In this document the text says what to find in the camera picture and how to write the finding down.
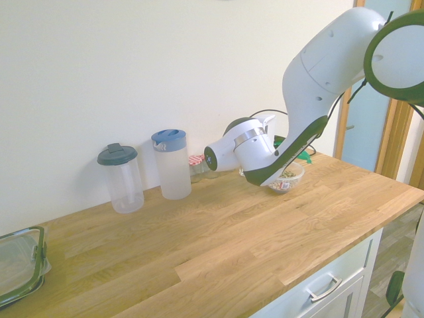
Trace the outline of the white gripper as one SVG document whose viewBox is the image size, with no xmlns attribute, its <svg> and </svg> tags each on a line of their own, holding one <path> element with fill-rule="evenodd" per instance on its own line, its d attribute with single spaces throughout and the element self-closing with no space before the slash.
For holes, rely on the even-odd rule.
<svg viewBox="0 0 424 318">
<path fill-rule="evenodd" d="M 258 114 L 254 116 L 255 119 L 258 119 L 268 135 L 270 140 L 270 145 L 274 145 L 274 137 L 276 130 L 276 116 L 272 114 Z"/>
</svg>

